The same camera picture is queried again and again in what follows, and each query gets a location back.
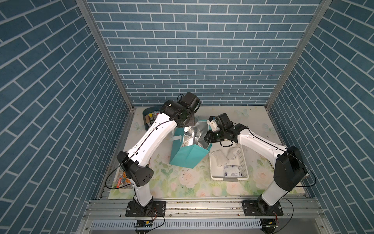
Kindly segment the plain white ice pack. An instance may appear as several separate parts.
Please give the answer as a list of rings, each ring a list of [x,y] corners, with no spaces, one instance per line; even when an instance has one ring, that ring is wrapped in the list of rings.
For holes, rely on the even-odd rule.
[[[229,162],[222,150],[213,151],[211,154],[215,158],[218,167],[223,167]]]
[[[228,160],[238,159],[243,154],[241,147],[230,147],[227,153]]]

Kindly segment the teal insulated delivery bag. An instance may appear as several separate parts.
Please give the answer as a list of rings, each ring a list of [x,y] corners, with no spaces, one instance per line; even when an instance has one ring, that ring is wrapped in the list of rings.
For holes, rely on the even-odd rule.
[[[206,155],[212,144],[204,140],[211,127],[207,120],[199,120],[192,127],[176,128],[172,141],[170,164],[193,169]]]

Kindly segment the white printed ice pack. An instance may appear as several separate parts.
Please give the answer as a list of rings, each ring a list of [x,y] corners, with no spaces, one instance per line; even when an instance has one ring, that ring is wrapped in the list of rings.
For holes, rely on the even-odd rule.
[[[243,177],[243,174],[241,173],[238,165],[225,165],[224,166],[224,177],[241,178]]]

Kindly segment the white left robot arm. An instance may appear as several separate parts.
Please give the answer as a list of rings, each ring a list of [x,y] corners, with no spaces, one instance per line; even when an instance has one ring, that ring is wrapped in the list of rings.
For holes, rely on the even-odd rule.
[[[149,161],[164,138],[175,128],[194,126],[194,114],[201,101],[191,92],[180,100],[168,100],[161,107],[156,120],[145,135],[125,152],[117,155],[117,160],[134,187],[134,201],[141,207],[152,204],[153,196],[148,182],[153,176]]]

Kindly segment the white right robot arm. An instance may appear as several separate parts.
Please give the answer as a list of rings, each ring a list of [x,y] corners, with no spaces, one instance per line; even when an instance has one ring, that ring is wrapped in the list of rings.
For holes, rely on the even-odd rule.
[[[274,167],[273,181],[258,198],[258,206],[263,210],[274,206],[306,176],[307,166],[297,147],[270,142],[247,126],[233,123],[225,113],[209,117],[207,124],[211,130],[204,137],[205,142],[229,140],[238,143],[260,154]]]

